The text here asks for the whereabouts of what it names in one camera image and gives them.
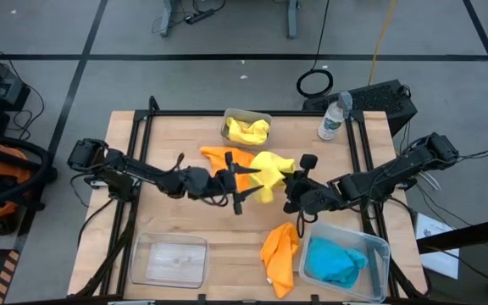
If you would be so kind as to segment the grey plastic bin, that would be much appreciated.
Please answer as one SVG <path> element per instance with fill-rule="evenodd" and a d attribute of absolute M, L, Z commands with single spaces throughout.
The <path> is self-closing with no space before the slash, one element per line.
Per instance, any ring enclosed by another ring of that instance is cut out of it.
<path fill-rule="evenodd" d="M 270 138 L 270 132 L 268 135 L 267 141 L 263 145 L 258 145 L 258 146 L 253 146 L 253 145 L 245 145 L 241 144 L 235 141 L 231 141 L 228 139 L 228 127 L 225 125 L 225 120 L 229 117 L 233 117 L 235 119 L 245 121 L 248 124 L 253 123 L 254 121 L 264 119 L 270 124 L 270 132 L 272 129 L 272 117 L 269 114 L 266 113 L 261 113 L 261 112 L 255 112 L 255 111 L 249 111 L 249 110 L 243 110 L 239 108 L 228 108 L 225 110 L 221 127 L 220 127 L 220 135 L 222 137 L 222 140 L 225 145 L 229 147 L 239 147 L 239 148 L 245 148 L 245 149 L 252 149 L 252 150 L 257 150 L 259 148 L 267 147 L 269 144 L 269 138 Z"/>

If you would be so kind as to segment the yellow microfiber towel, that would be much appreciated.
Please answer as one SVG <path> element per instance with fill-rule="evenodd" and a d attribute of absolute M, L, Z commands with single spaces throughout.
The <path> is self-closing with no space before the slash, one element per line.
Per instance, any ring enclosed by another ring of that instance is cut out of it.
<path fill-rule="evenodd" d="M 264 119 L 248 124 L 229 117 L 225 120 L 225 125 L 228 127 L 228 139 L 245 145 L 263 145 L 270 132 L 270 124 Z"/>
<path fill-rule="evenodd" d="M 253 196 L 259 203 L 271 203 L 275 199 L 274 189 L 284 186 L 285 174 L 295 171 L 294 158 L 282 158 L 273 152 L 260 152 L 249 165 L 252 169 L 258 169 L 257 173 L 249 175 L 251 187 L 261 186 Z"/>

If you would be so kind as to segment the grey desk leg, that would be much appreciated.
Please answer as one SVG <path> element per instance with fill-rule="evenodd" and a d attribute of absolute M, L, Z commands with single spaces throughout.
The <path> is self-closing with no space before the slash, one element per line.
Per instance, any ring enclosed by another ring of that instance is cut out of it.
<path fill-rule="evenodd" d="M 297 37 L 297 11 L 299 8 L 299 0 L 287 0 L 287 37 L 289 39 Z"/>
<path fill-rule="evenodd" d="M 166 37 L 168 35 L 169 26 L 171 24 L 172 13 L 175 11 L 177 0 L 163 0 L 164 9 L 161 15 L 161 25 L 158 30 L 158 34 L 161 37 Z"/>

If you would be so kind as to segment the black beam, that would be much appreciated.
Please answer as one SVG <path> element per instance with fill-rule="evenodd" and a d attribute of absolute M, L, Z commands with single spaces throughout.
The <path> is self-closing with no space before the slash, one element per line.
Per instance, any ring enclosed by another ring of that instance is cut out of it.
<path fill-rule="evenodd" d="M 488 243 L 488 222 L 417 240 L 420 254 Z"/>

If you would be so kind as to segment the black metal table frame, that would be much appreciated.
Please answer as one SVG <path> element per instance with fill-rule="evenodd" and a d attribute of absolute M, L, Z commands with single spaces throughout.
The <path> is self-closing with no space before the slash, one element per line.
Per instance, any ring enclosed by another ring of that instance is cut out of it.
<path fill-rule="evenodd" d="M 317 135 L 324 111 L 290 110 L 242 110 L 228 108 L 229 116 L 238 120 L 271 119 L 271 134 L 264 147 L 240 148 L 250 152 L 272 151 L 284 158 L 298 159 L 304 153 L 319 157 L 316 170 L 311 173 L 315 180 L 325 182 L 337 176 L 353 172 L 353 161 L 345 125 L 334 140 L 322 141 Z M 124 151 L 130 145 L 130 138 L 136 140 L 134 157 L 140 156 L 145 130 L 145 116 L 149 110 L 113 111 L 111 114 L 106 141 L 109 146 Z M 220 129 L 225 126 L 222 110 L 205 111 L 155 111 L 152 119 L 151 135 L 146 161 L 159 167 L 171 167 L 181 152 L 186 155 L 184 164 L 196 164 L 210 168 L 205 157 L 199 152 L 201 146 L 234 146 L 225 142 Z M 374 166 L 386 163 L 396 156 L 389 120 L 385 112 L 368 111 L 363 113 L 364 124 L 369 139 L 369 150 Z M 139 234 L 153 232 L 181 233 L 201 236 L 210 245 L 210 259 L 207 279 L 198 289 L 171 288 L 132 284 L 128 269 L 122 274 L 124 284 L 121 290 L 125 298 L 153 298 L 156 300 L 197 300 L 204 294 L 207 301 L 273 301 L 277 298 L 274 289 L 265 278 L 263 263 L 259 258 L 260 247 L 269 231 L 285 223 L 294 222 L 296 216 L 281 211 L 285 199 L 283 191 L 276 193 L 277 201 L 269 204 L 247 200 L 243 214 L 234 215 L 232 208 L 207 207 L 189 199 L 171 200 L 158 192 L 155 186 L 143 186 L 139 193 L 138 216 L 133 230 L 131 244 Z M 86 266 L 95 267 L 94 258 L 101 260 L 111 250 L 116 237 L 121 235 L 128 218 L 129 206 L 116 203 L 107 208 L 106 216 L 100 216 L 91 223 L 80 243 L 80 257 L 86 259 L 86 246 L 92 256 Z M 391 246 L 391 256 L 416 291 L 427 291 L 426 277 L 420 261 L 417 242 L 413 233 L 410 214 L 400 203 L 388 201 L 383 210 L 385 229 Z M 362 230 L 362 217 L 351 210 L 342 212 L 323 212 L 319 221 L 328 222 L 348 230 Z M 298 269 L 301 248 L 294 261 Z M 309 284 L 298 276 L 295 287 L 283 302 L 310 301 L 311 295 L 318 295 L 322 302 L 355 299 L 338 291 Z"/>

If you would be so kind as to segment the white paper sheet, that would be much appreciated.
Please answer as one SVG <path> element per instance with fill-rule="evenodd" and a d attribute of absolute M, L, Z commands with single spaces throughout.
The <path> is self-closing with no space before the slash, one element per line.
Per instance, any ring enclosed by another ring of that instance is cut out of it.
<path fill-rule="evenodd" d="M 446 225 L 436 219 L 432 219 L 421 213 L 417 213 L 414 231 L 417 240 L 430 237 L 453 230 L 449 225 Z M 440 275 L 456 280 L 458 278 L 458 257 L 460 250 L 458 248 L 448 250 L 447 254 L 443 252 L 431 252 L 421 254 L 422 265 Z"/>

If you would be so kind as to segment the orange microfiber towel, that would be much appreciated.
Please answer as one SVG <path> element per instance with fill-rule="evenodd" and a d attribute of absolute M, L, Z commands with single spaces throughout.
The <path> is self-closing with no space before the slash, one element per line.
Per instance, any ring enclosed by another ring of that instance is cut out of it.
<path fill-rule="evenodd" d="M 227 169 L 225 162 L 226 153 L 231 153 L 233 161 L 246 168 L 255 158 L 253 154 L 234 147 L 201 147 L 200 152 L 209 159 L 213 174 L 219 170 Z M 238 174 L 236 176 L 236 184 L 239 192 L 249 189 L 251 187 L 249 175 Z"/>
<path fill-rule="evenodd" d="M 284 298 L 294 288 L 293 258 L 299 248 L 296 226 L 286 222 L 270 231 L 260 252 L 267 281 L 275 295 Z"/>

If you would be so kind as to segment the clear plastic bin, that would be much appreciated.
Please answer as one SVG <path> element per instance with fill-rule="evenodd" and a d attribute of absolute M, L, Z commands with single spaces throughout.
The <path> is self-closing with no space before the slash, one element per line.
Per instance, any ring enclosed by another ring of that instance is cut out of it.
<path fill-rule="evenodd" d="M 359 250 L 368 258 L 369 264 L 361 269 L 353 288 L 344 289 L 330 285 L 315 280 L 304 272 L 308 243 L 312 237 L 324 238 L 341 247 Z M 309 284 L 336 291 L 362 302 L 378 303 L 383 302 L 389 294 L 390 258 L 390 246 L 382 238 L 325 222 L 317 222 L 310 226 L 302 241 L 302 255 L 298 273 L 300 278 Z"/>
<path fill-rule="evenodd" d="M 198 289 L 207 277 L 206 239 L 174 233 L 143 233 L 136 238 L 130 282 L 144 286 Z"/>

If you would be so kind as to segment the black perforated computer tower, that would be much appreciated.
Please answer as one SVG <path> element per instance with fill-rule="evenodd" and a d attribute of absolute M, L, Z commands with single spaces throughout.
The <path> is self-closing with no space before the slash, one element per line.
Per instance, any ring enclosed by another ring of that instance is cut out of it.
<path fill-rule="evenodd" d="M 339 91 L 322 97 L 306 100 L 302 105 L 305 112 L 325 112 L 331 104 L 336 105 L 340 97 L 352 99 L 352 109 L 358 111 L 384 112 L 391 135 L 394 136 L 417 113 L 408 86 L 399 80 L 381 82 L 372 86 L 350 91 Z"/>

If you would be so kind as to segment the white spray bottle grey trigger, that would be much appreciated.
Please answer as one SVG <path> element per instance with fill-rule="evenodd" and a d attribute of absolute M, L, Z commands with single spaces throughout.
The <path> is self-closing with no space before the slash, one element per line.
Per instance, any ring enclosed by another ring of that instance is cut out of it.
<path fill-rule="evenodd" d="M 338 99 L 328 106 L 319 125 L 320 139 L 330 141 L 335 137 L 341 125 L 349 118 L 352 105 L 352 95 L 349 91 L 338 93 Z"/>

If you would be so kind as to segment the blue microfiber towel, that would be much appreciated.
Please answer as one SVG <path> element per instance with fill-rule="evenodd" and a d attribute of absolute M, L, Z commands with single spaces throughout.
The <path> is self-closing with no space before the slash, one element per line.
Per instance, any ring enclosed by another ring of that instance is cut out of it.
<path fill-rule="evenodd" d="M 351 289 L 357 282 L 361 269 L 369 264 L 368 258 L 359 250 L 345 248 L 319 237 L 308 243 L 304 272 L 311 278 Z"/>

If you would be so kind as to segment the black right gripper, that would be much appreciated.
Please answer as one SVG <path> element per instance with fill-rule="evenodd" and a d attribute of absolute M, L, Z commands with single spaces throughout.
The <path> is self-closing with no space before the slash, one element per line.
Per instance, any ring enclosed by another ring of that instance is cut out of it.
<path fill-rule="evenodd" d="M 300 160 L 301 177 L 286 178 L 287 202 L 283 207 L 286 214 L 341 209 L 341 195 L 338 191 L 308 178 L 310 170 L 316 167 L 317 162 L 316 155 L 303 154 Z"/>

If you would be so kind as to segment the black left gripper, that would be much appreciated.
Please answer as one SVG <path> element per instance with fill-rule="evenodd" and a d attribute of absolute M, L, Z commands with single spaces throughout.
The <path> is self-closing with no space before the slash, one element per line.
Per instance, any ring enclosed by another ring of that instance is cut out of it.
<path fill-rule="evenodd" d="M 246 198 L 263 186 L 255 186 L 243 192 L 238 192 L 236 175 L 247 175 L 260 172 L 260 169 L 252 169 L 240 166 L 233 161 L 232 152 L 225 154 L 225 163 L 228 169 L 219 170 L 215 176 L 208 178 L 208 197 L 233 195 L 233 210 L 236 215 L 242 214 L 242 203 Z"/>

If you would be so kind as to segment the black power strip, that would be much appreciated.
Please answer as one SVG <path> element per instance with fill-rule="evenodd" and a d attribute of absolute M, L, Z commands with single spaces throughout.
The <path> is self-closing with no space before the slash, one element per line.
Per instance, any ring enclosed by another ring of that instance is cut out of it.
<path fill-rule="evenodd" d="M 203 12 L 195 13 L 195 14 L 190 15 L 190 16 L 186 16 L 184 18 L 184 21 L 188 25 L 193 25 L 193 24 L 196 24 L 197 22 L 199 22 L 201 20 L 204 20 L 206 18 L 213 16 L 214 14 L 215 14 L 215 10 L 209 9 L 207 11 L 203 11 Z"/>

